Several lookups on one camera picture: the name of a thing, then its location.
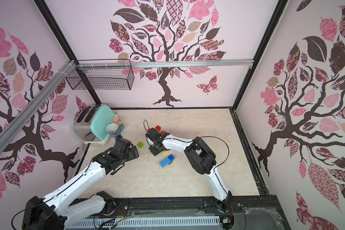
black wire basket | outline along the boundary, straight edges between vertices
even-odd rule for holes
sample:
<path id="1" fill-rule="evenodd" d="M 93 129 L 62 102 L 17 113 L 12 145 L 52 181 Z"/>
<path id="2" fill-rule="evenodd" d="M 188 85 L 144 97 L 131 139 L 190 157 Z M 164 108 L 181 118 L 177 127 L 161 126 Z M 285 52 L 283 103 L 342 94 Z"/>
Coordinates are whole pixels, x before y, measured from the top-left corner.
<path id="1" fill-rule="evenodd" d="M 67 81 L 73 90 L 131 90 L 134 74 L 130 60 L 128 59 L 108 59 L 117 60 L 118 64 L 112 66 L 104 64 L 93 67 L 87 64 L 78 66 L 67 76 Z"/>

wall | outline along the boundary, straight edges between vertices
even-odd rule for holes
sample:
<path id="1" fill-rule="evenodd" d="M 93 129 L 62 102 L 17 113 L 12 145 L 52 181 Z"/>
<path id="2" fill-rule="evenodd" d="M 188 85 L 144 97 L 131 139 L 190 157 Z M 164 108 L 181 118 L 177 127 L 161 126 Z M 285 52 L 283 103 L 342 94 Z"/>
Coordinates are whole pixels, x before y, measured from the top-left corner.
<path id="1" fill-rule="evenodd" d="M 290 1 L 238 113 L 291 228 L 345 229 L 345 0 Z"/>
<path id="2" fill-rule="evenodd" d="M 0 1 L 0 132 L 67 61 L 33 1 Z M 92 102 L 87 91 L 60 84 L 0 155 L 0 229 L 10 229 L 33 196 L 73 176 L 85 148 L 71 130 L 83 107 L 77 96 Z M 18 229 L 22 218 L 14 220 Z"/>
<path id="3" fill-rule="evenodd" d="M 252 59 L 277 3 L 46 2 L 79 60 L 129 58 L 133 62 Z M 97 90 L 97 94 L 114 108 L 232 106 L 246 72 L 247 66 L 163 68 L 161 74 L 157 68 L 135 69 L 131 91 Z M 209 84 L 214 76 L 216 82 Z"/>

toaster slot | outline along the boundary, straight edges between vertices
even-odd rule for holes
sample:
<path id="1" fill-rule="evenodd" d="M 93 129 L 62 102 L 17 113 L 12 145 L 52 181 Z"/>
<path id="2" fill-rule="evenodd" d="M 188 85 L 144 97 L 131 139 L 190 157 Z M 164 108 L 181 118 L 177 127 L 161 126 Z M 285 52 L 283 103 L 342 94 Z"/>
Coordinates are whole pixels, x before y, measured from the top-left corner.
<path id="1" fill-rule="evenodd" d="M 85 108 L 83 110 L 83 112 L 79 115 L 78 119 L 77 119 L 77 123 L 81 122 L 84 118 L 84 116 L 87 114 L 88 110 L 91 108 L 91 106 L 88 106 L 87 108 Z"/>
<path id="2" fill-rule="evenodd" d="M 93 115 L 96 113 L 97 108 L 98 108 L 98 106 L 95 106 L 95 107 L 92 108 L 92 110 L 89 112 L 89 114 L 86 117 L 86 119 L 84 120 L 84 122 L 89 122 L 91 120 Z"/>

table surface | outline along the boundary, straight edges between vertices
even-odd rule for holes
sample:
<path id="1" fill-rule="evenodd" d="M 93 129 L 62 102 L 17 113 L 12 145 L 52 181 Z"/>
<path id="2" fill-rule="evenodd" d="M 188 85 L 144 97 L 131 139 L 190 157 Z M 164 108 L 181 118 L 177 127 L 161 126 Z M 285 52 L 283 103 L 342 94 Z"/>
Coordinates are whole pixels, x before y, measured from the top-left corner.
<path id="1" fill-rule="evenodd" d="M 217 136 L 229 146 L 230 154 L 224 164 L 218 167 L 226 187 L 234 196 L 259 195 L 243 146 L 229 109 L 144 109 L 115 110 L 125 128 L 121 135 L 137 147 L 139 158 L 126 162 L 115 175 L 106 175 L 84 191 L 80 198 L 88 198 L 99 191 L 106 191 L 113 197 L 169 197 L 169 196 L 212 196 L 212 190 L 205 177 L 194 171 L 184 153 L 169 150 L 153 156 L 148 150 L 143 120 L 149 127 L 161 126 L 162 131 L 186 139 L 196 136 Z M 226 145 L 216 138 L 203 138 L 216 154 L 220 164 L 227 156 Z M 95 155 L 114 146 L 110 139 L 105 145 L 91 144 L 81 169 L 88 166 Z M 162 168 L 160 162 L 172 154 L 171 165 Z"/>

toaster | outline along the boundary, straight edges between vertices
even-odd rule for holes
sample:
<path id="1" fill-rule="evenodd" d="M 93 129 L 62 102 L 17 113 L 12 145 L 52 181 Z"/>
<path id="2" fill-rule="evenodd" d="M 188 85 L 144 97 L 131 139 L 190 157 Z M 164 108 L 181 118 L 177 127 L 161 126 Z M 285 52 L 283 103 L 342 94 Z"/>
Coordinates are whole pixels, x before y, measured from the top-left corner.
<path id="1" fill-rule="evenodd" d="M 114 112 L 105 104 L 87 105 L 75 118 L 73 131 L 85 144 L 104 144 L 110 138 L 106 126 L 113 123 L 114 117 Z M 103 143 L 93 141 L 95 137 Z"/>

